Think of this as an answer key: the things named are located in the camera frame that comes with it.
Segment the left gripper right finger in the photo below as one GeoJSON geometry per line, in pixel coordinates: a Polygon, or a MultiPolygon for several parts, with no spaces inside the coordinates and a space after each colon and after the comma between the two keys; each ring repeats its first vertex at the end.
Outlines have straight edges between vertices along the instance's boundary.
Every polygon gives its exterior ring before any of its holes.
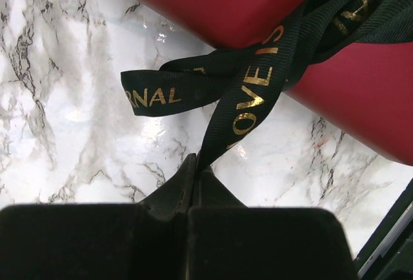
{"type": "Polygon", "coordinates": [[[248,208],[205,170],[188,213],[187,279],[356,279],[343,227],[320,208],[248,208]]]}

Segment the black ribbon with gold text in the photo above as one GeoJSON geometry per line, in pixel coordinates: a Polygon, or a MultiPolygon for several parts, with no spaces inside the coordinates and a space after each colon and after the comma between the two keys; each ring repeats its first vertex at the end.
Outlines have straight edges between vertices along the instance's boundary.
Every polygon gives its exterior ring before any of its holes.
{"type": "Polygon", "coordinates": [[[412,0],[305,0],[259,44],[121,73],[135,115],[216,103],[204,170],[259,126],[284,91],[412,164],[412,0]]]}

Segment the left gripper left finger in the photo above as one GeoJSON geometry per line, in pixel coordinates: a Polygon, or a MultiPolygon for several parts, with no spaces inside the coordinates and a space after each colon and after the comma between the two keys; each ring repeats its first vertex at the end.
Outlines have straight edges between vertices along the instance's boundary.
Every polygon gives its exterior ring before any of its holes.
{"type": "Polygon", "coordinates": [[[190,154],[155,192],[134,204],[14,205],[1,211],[2,279],[129,279],[171,239],[188,208],[190,154]]]}

